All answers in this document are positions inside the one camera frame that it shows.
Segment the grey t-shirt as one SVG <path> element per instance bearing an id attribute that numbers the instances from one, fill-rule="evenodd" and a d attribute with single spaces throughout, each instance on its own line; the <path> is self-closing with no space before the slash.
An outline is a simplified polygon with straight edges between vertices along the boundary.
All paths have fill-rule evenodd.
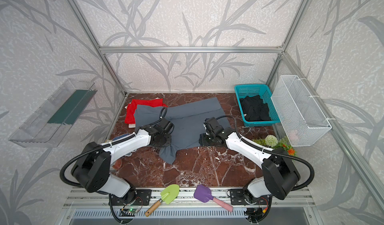
<path id="1" fill-rule="evenodd" d="M 134 113 L 136 129 L 160 118 L 162 107 L 138 105 Z M 179 150 L 199 147 L 200 134 L 205 134 L 205 119 L 225 115 L 218 98 L 210 98 L 167 109 L 165 118 L 174 124 L 170 147 L 161 148 L 159 156 L 173 164 Z"/>

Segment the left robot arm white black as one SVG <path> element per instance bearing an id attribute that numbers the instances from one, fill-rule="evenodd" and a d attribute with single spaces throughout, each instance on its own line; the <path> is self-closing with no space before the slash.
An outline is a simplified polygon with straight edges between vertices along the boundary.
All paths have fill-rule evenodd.
<path id="1" fill-rule="evenodd" d="M 118 198 L 127 197 L 134 189 L 126 180 L 110 173 L 111 166 L 120 158 L 139 148 L 167 147 L 171 144 L 173 123 L 163 118 L 157 123 L 139 127 L 136 133 L 104 144 L 89 143 L 76 158 L 71 175 L 87 192 L 103 192 Z"/>

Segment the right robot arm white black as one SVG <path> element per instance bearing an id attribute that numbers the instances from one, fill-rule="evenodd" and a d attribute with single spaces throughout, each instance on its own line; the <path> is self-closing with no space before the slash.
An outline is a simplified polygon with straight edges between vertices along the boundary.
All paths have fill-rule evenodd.
<path id="1" fill-rule="evenodd" d="M 254 162 L 262 169 L 263 175 L 243 187 L 245 200 L 254 204 L 262 196 L 274 196 L 284 200 L 300 180 L 300 174 L 293 160 L 284 149 L 270 149 L 238 135 L 228 127 L 224 128 L 216 118 L 204 121 L 206 132 L 201 134 L 199 143 L 204 147 L 224 146 Z"/>

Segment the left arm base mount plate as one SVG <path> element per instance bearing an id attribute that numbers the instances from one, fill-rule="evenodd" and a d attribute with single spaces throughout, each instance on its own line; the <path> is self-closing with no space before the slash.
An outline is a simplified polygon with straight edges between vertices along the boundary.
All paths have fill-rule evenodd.
<path id="1" fill-rule="evenodd" d="M 123 206 L 123 205 L 133 205 L 133 206 L 148 206 L 151 199 L 152 190 L 151 189 L 137 189 L 129 190 L 126 195 L 122 198 L 119 198 L 115 195 L 111 195 L 109 205 L 112 206 Z"/>

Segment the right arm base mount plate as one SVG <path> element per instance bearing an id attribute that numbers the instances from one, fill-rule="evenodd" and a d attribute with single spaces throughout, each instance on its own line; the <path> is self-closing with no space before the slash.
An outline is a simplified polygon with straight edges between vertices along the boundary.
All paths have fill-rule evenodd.
<path id="1" fill-rule="evenodd" d="M 243 189 L 229 189 L 227 191 L 227 196 L 230 198 L 231 205 L 235 206 L 268 206 L 272 199 L 272 196 L 270 195 L 255 198 L 250 193 L 245 193 Z"/>

